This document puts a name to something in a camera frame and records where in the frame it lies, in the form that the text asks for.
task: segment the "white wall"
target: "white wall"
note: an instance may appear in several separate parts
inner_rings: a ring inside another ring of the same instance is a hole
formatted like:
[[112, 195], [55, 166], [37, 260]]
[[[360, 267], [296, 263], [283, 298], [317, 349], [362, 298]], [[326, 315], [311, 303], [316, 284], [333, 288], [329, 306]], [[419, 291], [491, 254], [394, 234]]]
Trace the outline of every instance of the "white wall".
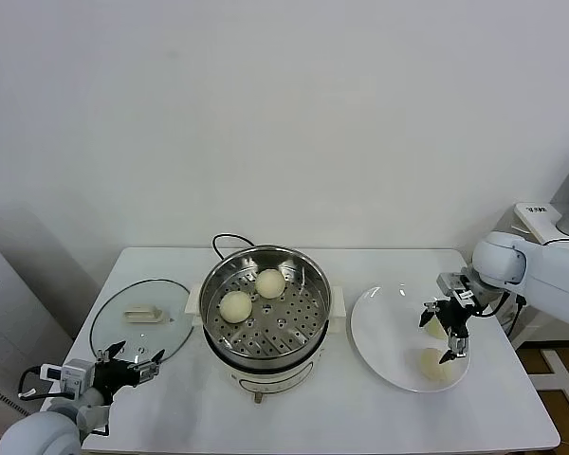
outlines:
[[568, 173], [569, 0], [0, 0], [0, 248], [70, 332], [124, 246], [468, 249]]

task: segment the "glass lid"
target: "glass lid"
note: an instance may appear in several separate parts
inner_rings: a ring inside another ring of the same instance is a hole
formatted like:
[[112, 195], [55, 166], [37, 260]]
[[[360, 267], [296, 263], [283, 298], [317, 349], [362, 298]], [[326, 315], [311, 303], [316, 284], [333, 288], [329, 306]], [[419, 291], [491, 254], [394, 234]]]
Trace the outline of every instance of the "glass lid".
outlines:
[[94, 355], [120, 341], [117, 355], [139, 363], [164, 349], [163, 360], [176, 353], [192, 331], [193, 315], [185, 313], [190, 292], [178, 282], [144, 280], [125, 287], [108, 300], [91, 327]]

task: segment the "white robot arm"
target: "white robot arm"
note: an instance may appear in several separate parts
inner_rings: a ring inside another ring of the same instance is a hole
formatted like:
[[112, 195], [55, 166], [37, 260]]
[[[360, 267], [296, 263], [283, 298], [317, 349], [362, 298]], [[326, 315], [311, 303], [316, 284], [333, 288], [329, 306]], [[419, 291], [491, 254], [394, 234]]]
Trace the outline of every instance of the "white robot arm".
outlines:
[[491, 232], [474, 248], [472, 265], [483, 282], [523, 296], [535, 308], [569, 323], [569, 249]]
[[569, 249], [491, 232], [474, 248], [471, 267], [461, 273], [443, 273], [437, 283], [447, 298], [424, 303], [419, 325], [437, 316], [448, 333], [449, 350], [441, 363], [466, 355], [466, 321], [491, 316], [483, 314], [487, 305], [498, 297], [503, 302], [510, 292], [569, 323]]
[[[72, 359], [62, 367], [43, 365], [24, 372], [19, 384], [22, 400], [56, 397], [37, 412], [10, 427], [0, 440], [0, 455], [80, 455], [89, 434], [109, 435], [109, 410], [124, 386], [136, 387], [159, 373], [164, 350], [140, 363], [116, 359], [124, 341], [98, 352], [97, 362]], [[28, 373], [58, 382], [58, 393], [23, 392]]]

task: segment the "floor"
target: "floor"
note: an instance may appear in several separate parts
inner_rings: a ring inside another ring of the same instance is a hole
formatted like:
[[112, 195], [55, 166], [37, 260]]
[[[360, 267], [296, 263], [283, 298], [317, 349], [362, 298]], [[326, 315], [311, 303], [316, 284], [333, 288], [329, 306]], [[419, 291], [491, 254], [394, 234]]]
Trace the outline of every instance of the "floor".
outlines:
[[[557, 349], [557, 353], [569, 371], [569, 348]], [[528, 373], [550, 373], [538, 349], [520, 349], [518, 355]], [[541, 391], [540, 397], [559, 430], [560, 438], [569, 443], [569, 403], [562, 391]], [[569, 455], [569, 446], [561, 444], [554, 450], [526, 454], [554, 455], [553, 452], [556, 455]]]

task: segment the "stainless steel pot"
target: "stainless steel pot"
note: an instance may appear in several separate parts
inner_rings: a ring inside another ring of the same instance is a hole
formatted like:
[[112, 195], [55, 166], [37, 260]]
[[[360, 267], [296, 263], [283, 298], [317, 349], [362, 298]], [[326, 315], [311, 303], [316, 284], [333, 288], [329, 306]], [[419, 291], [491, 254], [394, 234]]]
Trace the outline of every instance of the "stainless steel pot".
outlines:
[[[286, 280], [283, 294], [265, 299], [255, 291], [263, 270], [275, 268]], [[247, 320], [225, 322], [221, 299], [230, 291], [249, 293]], [[321, 344], [331, 309], [331, 289], [322, 270], [299, 251], [254, 246], [219, 263], [202, 284], [200, 315], [213, 350], [231, 366], [255, 373], [285, 371], [304, 361]]]

